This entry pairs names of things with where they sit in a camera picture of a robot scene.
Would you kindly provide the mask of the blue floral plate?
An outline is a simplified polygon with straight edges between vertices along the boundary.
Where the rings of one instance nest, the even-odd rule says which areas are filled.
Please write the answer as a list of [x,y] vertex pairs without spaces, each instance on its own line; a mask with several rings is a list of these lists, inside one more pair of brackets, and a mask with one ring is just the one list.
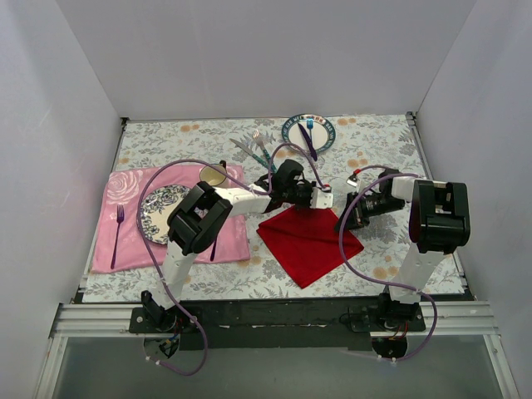
[[167,245],[167,220],[189,192],[190,188],[183,185],[166,185],[143,199],[140,206],[140,228],[151,243]]

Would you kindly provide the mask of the cream enamel mug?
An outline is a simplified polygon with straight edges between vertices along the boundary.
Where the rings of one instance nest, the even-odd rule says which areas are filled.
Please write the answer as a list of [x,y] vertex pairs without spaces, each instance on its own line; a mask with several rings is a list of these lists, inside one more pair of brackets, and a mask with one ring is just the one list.
[[227,175],[227,164],[221,160],[218,164],[205,166],[199,173],[199,180],[212,187],[229,188],[230,182]]

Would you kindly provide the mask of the blue fork on plate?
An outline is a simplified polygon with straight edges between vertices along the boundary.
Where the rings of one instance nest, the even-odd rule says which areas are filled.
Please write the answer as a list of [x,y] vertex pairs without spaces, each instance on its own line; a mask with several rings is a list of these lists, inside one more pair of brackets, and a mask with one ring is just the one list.
[[313,138],[313,119],[311,119],[311,118],[307,119],[307,128],[308,128],[309,137],[310,137],[310,139],[312,141],[312,138]]

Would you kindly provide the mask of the red cloth napkin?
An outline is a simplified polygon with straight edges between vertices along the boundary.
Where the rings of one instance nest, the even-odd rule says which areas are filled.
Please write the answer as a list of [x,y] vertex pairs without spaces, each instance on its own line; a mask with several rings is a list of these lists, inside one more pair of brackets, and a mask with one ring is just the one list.
[[306,288],[343,263],[338,221],[330,209],[292,206],[260,223],[257,233],[288,276]]

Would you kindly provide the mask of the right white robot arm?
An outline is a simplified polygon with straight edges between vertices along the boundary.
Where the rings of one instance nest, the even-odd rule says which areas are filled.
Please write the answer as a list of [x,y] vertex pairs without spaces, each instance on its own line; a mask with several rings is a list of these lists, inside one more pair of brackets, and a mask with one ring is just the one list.
[[399,271],[385,283],[374,303],[348,309],[340,317],[354,332],[423,329],[422,290],[436,267],[470,238],[467,187],[425,180],[412,173],[382,168],[377,180],[363,185],[355,170],[347,178],[354,191],[335,226],[338,233],[361,229],[372,217],[410,208],[410,247]]

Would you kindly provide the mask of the teal handled fork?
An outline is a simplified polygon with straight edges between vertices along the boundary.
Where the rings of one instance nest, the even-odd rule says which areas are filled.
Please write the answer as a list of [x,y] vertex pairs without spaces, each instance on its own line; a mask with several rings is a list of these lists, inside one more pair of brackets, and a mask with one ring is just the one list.
[[274,167],[271,155],[267,151],[267,149],[266,149],[266,147],[264,145],[263,137],[262,137],[262,135],[260,134],[260,132],[258,130],[254,131],[253,139],[256,142],[256,144],[259,146],[261,151],[263,152],[263,155],[264,155],[266,161],[271,165],[271,167]]

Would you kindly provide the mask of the purple knife on plate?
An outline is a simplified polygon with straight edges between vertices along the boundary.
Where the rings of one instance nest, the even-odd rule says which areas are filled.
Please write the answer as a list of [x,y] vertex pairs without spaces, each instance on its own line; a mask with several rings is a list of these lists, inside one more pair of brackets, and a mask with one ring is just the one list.
[[314,147],[313,147],[313,143],[311,142],[311,139],[309,137],[309,134],[307,133],[307,130],[305,129],[305,127],[301,124],[301,123],[298,123],[298,128],[300,130],[300,133],[307,145],[307,148],[308,148],[308,151],[312,157],[312,159],[314,161],[316,161],[318,159],[318,155],[317,155],[317,152],[315,151]]

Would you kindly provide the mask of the pink floral placemat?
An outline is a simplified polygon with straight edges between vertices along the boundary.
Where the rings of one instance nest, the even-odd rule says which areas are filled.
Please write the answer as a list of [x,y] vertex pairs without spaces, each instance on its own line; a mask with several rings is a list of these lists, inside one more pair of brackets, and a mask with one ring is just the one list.
[[[140,194],[157,170],[155,167],[111,173],[104,191],[98,221],[96,247],[92,260],[93,272],[115,273],[154,265],[140,236],[136,214]],[[111,270],[111,257],[116,236],[116,207],[119,204],[124,205],[125,219],[119,233],[116,266],[114,270]],[[196,261],[200,264],[215,264],[249,259],[250,251],[244,217],[233,217],[225,222],[218,236],[214,262],[209,260],[211,249],[200,254]]]

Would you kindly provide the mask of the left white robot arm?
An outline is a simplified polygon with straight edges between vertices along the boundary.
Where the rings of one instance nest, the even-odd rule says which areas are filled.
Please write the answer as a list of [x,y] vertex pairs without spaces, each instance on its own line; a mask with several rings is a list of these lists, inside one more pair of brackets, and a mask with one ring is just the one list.
[[330,190],[321,191],[319,180],[303,178],[303,166],[284,161],[275,173],[254,184],[240,182],[233,188],[218,188],[206,180],[193,186],[167,218],[164,261],[155,261],[159,281],[155,290],[145,290],[140,301],[145,320],[158,332],[170,331],[179,318],[180,295],[185,279],[198,257],[214,244],[227,219],[246,214],[266,214],[282,204],[305,209],[326,209],[332,204]]

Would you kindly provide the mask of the purple fork on placemat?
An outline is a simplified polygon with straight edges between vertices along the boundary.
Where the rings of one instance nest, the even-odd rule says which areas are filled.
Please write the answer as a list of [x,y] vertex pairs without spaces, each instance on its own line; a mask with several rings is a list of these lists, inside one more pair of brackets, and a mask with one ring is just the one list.
[[111,270],[114,270],[116,266],[116,253],[117,253],[119,233],[120,233],[121,224],[123,223],[124,219],[125,219],[124,205],[119,204],[116,207],[116,236],[115,236],[113,252],[112,252],[112,257],[111,257],[111,266],[110,266]]

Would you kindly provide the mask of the purple spoon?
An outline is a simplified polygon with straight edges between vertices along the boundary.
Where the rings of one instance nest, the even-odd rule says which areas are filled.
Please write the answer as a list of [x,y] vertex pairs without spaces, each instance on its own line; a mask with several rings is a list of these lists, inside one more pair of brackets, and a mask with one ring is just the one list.
[[209,260],[210,262],[214,262],[214,258],[215,258],[215,255],[216,255],[216,249],[217,249],[217,239],[214,241],[213,245],[212,245],[212,249],[211,249],[211,253],[210,253],[210,256],[209,256]]

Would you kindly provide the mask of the teal handled knife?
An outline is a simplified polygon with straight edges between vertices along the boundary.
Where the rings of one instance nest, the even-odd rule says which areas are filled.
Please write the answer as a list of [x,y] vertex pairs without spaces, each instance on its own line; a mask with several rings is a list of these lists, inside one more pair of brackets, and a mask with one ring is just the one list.
[[231,139],[230,141],[265,168],[271,170],[273,173],[277,171],[275,164],[270,163],[270,158],[268,156],[255,154],[249,147],[247,147],[244,143],[238,140]]

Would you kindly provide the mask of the white plate blue rim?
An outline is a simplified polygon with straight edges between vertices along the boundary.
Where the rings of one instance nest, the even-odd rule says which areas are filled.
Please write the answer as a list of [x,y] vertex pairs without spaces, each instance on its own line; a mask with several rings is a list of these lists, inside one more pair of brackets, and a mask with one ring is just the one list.
[[287,119],[282,126],[282,138],[298,145],[315,160],[318,154],[332,147],[336,130],[326,118],[314,114],[300,114]]

